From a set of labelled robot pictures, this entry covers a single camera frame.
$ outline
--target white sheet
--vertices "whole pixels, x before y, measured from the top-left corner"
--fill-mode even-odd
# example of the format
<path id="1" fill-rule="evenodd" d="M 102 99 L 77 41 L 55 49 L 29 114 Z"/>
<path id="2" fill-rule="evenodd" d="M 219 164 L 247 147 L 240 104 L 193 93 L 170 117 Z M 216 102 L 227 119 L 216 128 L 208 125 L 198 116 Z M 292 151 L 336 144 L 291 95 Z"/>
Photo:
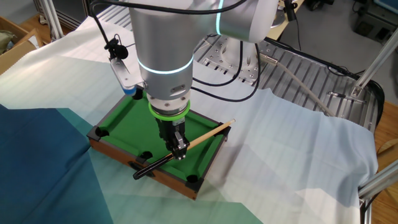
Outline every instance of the white sheet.
<path id="1" fill-rule="evenodd" d="M 111 24 L 104 28 L 109 37 L 118 33 L 126 45 L 134 42 L 128 30 Z M 103 45 L 98 28 L 87 19 L 77 31 L 29 53 L 1 75 L 0 103 L 10 109 L 68 107 L 97 124 L 123 95 Z M 139 71 L 134 49 L 126 60 L 132 73 Z M 230 78 L 197 63 L 194 76 L 214 83 Z M 223 88 L 194 85 L 228 98 L 252 91 L 240 82 Z M 146 207 L 140 217 L 147 223 L 178 223 L 182 214 L 195 216 L 199 209 L 207 212 L 206 220 L 190 223 L 219 223 L 224 209 L 236 215 L 225 206 L 238 204 L 225 202 L 242 203 L 263 223 L 359 223 L 357 187 L 377 170 L 372 133 L 282 100 L 270 90 L 258 90 L 242 103 L 195 91 L 191 97 L 193 110 L 217 121 L 237 120 L 197 201 L 151 179 L 133 181 L 130 168 L 91 152 L 115 223 L 132 214 L 136 218 L 132 208 L 138 205 Z M 231 223 L 242 220 L 232 218 Z"/>

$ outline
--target metal frame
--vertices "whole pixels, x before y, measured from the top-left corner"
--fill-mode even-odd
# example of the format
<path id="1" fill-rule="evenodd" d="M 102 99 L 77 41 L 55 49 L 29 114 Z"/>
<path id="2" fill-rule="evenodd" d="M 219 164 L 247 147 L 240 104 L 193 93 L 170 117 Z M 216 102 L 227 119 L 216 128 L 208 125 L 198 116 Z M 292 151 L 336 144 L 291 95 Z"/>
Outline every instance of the metal frame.
<path id="1" fill-rule="evenodd" d="M 387 60 L 387 58 L 395 51 L 398 47 L 398 29 L 393 33 L 384 47 L 381 49 L 379 55 L 373 61 L 371 66 L 366 69 L 360 79 L 355 83 L 351 96 L 358 97 L 363 88 L 368 84 L 376 72 L 380 69 L 381 65 Z"/>
<path id="2" fill-rule="evenodd" d="M 52 0 L 40 0 L 40 4 L 42 5 L 45 18 L 49 23 L 51 40 L 55 41 L 61 39 L 63 37 L 63 32 Z"/>
<path id="3" fill-rule="evenodd" d="M 398 182 L 398 160 L 359 186 L 359 199 L 368 200 L 396 182 Z"/>

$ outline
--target cardboard box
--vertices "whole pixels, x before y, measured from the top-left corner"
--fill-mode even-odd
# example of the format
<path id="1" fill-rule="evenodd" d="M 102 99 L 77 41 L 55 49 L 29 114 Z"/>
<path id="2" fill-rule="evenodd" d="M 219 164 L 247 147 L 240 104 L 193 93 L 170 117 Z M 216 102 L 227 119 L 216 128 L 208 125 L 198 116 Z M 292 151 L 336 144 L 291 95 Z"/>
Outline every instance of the cardboard box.
<path id="1" fill-rule="evenodd" d="M 13 66 L 25 54 L 35 50 L 37 47 L 43 46 L 43 42 L 36 29 L 31 32 L 19 27 L 17 24 L 0 17 L 0 30 L 11 31 L 15 37 L 11 40 L 14 47 L 6 53 L 0 55 L 0 75 Z M 37 44 L 29 41 L 30 38 L 35 37 Z"/>

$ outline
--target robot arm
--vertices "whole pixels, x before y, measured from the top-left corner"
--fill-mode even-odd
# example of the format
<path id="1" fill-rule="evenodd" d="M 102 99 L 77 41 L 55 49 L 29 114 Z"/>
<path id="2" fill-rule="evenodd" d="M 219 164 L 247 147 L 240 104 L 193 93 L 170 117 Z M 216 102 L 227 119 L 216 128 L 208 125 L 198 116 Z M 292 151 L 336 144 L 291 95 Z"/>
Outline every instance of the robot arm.
<path id="1" fill-rule="evenodd" d="M 221 9 L 237 2 L 237 0 L 140 1 L 152 6 L 189 10 Z M 150 102 L 149 109 L 158 123 L 160 137 L 175 159 L 183 159 L 189 146 L 185 138 L 184 116 L 188 113 L 190 105 L 195 46 L 210 33 L 227 35 L 252 43 L 263 40 L 274 20 L 277 3 L 278 0 L 247 0 L 232 10 L 205 15 L 130 8 L 141 77 Z M 120 78 L 117 69 L 115 70 L 118 60 L 118 58 L 111 59 L 111 64 L 125 89 L 123 78 Z"/>

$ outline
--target pool cue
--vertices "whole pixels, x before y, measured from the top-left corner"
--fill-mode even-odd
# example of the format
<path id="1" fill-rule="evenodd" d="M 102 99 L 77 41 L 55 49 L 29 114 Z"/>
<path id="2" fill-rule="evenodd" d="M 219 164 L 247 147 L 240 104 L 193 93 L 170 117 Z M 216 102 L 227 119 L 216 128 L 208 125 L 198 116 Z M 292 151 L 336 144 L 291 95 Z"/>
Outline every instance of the pool cue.
<path id="1" fill-rule="evenodd" d="M 224 130 L 226 127 L 228 127 L 229 125 L 231 125 L 233 123 L 235 123 L 235 119 L 232 119 L 231 121 L 228 121 L 227 123 L 222 124 L 222 125 L 218 126 L 217 128 L 200 136 L 199 138 L 193 140 L 192 142 L 190 142 L 190 145 L 188 146 L 187 151 L 190 150 L 191 148 L 199 145 L 204 140 L 206 140 L 206 139 L 212 137 L 213 135 L 219 133 L 220 131 Z M 165 163 L 167 163 L 168 161 L 171 161 L 172 159 L 173 159 L 173 154 L 169 153 L 166 156 L 164 156 L 163 158 L 154 162 L 153 164 L 150 164 L 149 166 L 144 167 L 141 170 L 137 171 L 132 177 L 134 178 L 134 180 L 138 180 L 141 177 L 145 176 L 148 172 L 152 172 L 154 169 L 157 169 L 158 167 L 164 165 Z"/>

